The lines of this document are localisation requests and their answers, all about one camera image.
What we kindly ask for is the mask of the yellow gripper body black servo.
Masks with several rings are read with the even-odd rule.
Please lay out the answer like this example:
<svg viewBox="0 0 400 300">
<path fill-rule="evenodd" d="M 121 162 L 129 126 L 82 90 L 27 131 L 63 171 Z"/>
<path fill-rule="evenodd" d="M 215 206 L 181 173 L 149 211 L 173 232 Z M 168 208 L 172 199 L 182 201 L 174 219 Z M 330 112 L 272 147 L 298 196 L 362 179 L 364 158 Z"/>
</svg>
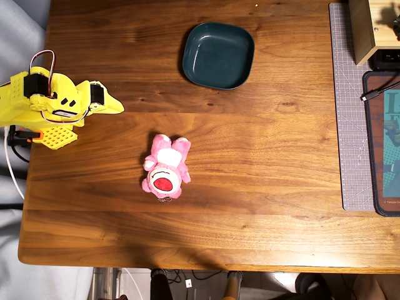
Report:
<svg viewBox="0 0 400 300">
<path fill-rule="evenodd" d="M 83 81 L 76 86 L 81 108 L 87 116 L 106 110 L 104 87 L 98 82 Z"/>
</svg>

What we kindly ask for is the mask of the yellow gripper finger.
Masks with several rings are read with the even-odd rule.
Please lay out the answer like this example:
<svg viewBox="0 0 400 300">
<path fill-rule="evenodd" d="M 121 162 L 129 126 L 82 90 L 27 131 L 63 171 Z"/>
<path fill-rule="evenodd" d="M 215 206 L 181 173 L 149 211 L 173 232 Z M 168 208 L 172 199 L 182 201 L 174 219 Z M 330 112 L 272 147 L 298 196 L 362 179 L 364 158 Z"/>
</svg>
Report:
<svg viewBox="0 0 400 300">
<path fill-rule="evenodd" d="M 124 110 L 123 104 L 112 97 L 107 90 L 104 92 L 104 105 L 107 110 Z"/>
<path fill-rule="evenodd" d="M 124 112 L 124 106 L 108 107 L 102 105 L 93 105 L 89 107 L 90 114 L 119 114 Z"/>
</svg>

